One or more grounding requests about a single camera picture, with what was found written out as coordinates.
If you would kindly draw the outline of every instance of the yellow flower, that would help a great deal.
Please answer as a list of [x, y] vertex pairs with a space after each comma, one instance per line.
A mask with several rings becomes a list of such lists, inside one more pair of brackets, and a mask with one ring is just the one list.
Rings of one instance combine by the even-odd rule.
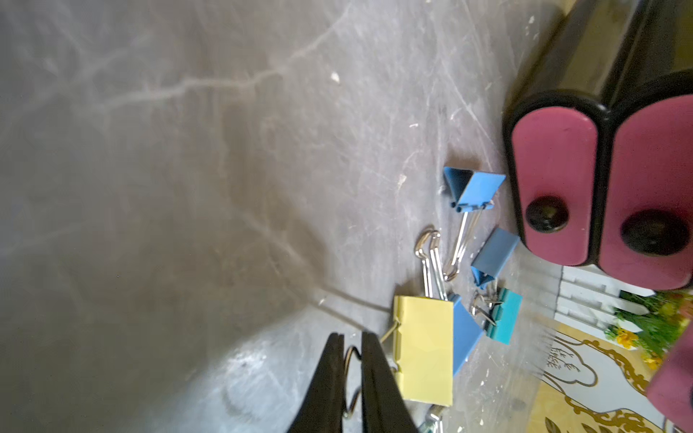
[[673, 302], [667, 302], [659, 307], [659, 314], [664, 317], [671, 317], [676, 314], [677, 306]]
[[618, 329], [618, 335], [616, 336], [616, 342], [623, 346], [624, 348], [630, 349], [635, 346], [635, 342], [638, 340], [638, 336], [629, 330], [623, 328]]
[[657, 355], [646, 357], [644, 360], [645, 364], [647, 364], [647, 366], [653, 370], [659, 369], [659, 367], [662, 365], [662, 358], [658, 357]]

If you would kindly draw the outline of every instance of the teal binder clip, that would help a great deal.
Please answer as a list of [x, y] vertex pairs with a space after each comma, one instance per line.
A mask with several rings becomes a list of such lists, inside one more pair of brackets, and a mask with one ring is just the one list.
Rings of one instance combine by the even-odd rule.
[[496, 227], [472, 262], [472, 274], [477, 287], [484, 288], [495, 280], [520, 241], [517, 235]]
[[[477, 305], [479, 300], [487, 303], [491, 311], [486, 312], [480, 308]], [[521, 304], [522, 296], [506, 288], [500, 289], [495, 299], [486, 298], [481, 293], [476, 292], [471, 312], [473, 316], [481, 314], [487, 320], [487, 337], [503, 344], [510, 344]]]
[[491, 317], [493, 317], [495, 324], [489, 323], [486, 335], [497, 342], [510, 344], [510, 339], [515, 331], [515, 323], [518, 320], [518, 314], [520, 314], [522, 297], [502, 288], [498, 293], [498, 302], [499, 304], [491, 310]]

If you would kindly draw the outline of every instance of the yellow binder clip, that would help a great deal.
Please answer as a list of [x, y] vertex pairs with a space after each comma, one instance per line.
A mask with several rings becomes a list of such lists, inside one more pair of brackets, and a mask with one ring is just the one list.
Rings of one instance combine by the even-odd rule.
[[[430, 256], [423, 245], [431, 239]], [[438, 275], [441, 269], [437, 254], [440, 233], [428, 230], [416, 243], [416, 256], [423, 263], [424, 289], [427, 297], [397, 296], [393, 316], [398, 326], [394, 334], [394, 361], [398, 371], [395, 380], [405, 400], [432, 405], [453, 403], [453, 303], [447, 302], [445, 287]], [[440, 299], [432, 293], [431, 269], [436, 275]]]

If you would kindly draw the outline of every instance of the metal wire handle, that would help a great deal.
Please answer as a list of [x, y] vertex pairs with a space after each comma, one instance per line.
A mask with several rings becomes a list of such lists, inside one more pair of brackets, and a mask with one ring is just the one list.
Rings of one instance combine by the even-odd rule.
[[459, 225], [459, 232], [457, 233], [457, 242], [455, 242], [453, 257], [450, 259], [446, 270], [443, 272], [443, 278], [445, 281], [452, 281], [459, 274], [459, 269], [462, 265], [462, 257], [464, 256], [464, 252], [467, 249], [467, 244], [469, 243], [469, 236], [474, 231], [474, 228], [476, 228], [482, 211], [483, 209], [473, 212], [474, 215], [472, 215], [471, 221], [469, 222], [469, 228], [466, 232], [464, 229], [467, 224], [469, 212], [464, 212], [462, 214], [462, 223]]
[[[397, 330], [399, 327], [399, 321], [397, 319], [394, 320], [394, 323], [390, 327], [390, 329], [387, 330], [385, 334], [383, 334], [382, 337], [380, 337], [380, 343], [384, 343], [385, 340], [389, 338], [392, 333]], [[356, 355], [356, 357], [361, 361], [361, 353], [358, 351], [356, 346], [349, 346], [349, 348], [346, 350], [346, 356], [344, 357], [344, 381], [346, 382], [346, 378], [349, 375], [349, 365], [351, 363], [351, 356]], [[349, 406], [346, 406], [347, 399], [346, 397], [344, 398], [344, 412], [342, 413], [342, 417], [344, 419], [350, 419], [353, 416], [354, 411], [356, 410], [356, 404], [358, 403], [358, 398], [361, 397], [361, 387], [358, 387], [356, 391], [354, 391], [353, 396], [351, 397], [351, 403], [349, 403]]]
[[[445, 290], [445, 277], [439, 251], [440, 237], [440, 232], [437, 230], [428, 229], [424, 231], [416, 242], [414, 254], [421, 259], [424, 295], [427, 298], [433, 298], [432, 285], [433, 282], [435, 282], [439, 298], [447, 301], [448, 295]], [[430, 240], [430, 244], [428, 245], [429, 254], [426, 254], [424, 246], [428, 240]]]

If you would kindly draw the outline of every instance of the gray surface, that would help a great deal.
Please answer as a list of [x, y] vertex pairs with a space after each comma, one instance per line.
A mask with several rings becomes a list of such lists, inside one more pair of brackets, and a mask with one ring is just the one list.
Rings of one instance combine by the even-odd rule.
[[[442, 166], [506, 171], [504, 96], [559, 13], [1, 4], [3, 432], [284, 431], [327, 335], [381, 333], [393, 293], [419, 292], [418, 232], [452, 242]], [[497, 203], [472, 251], [514, 227], [507, 184]], [[482, 341], [448, 431], [522, 429], [558, 274], [518, 247], [513, 345]]]

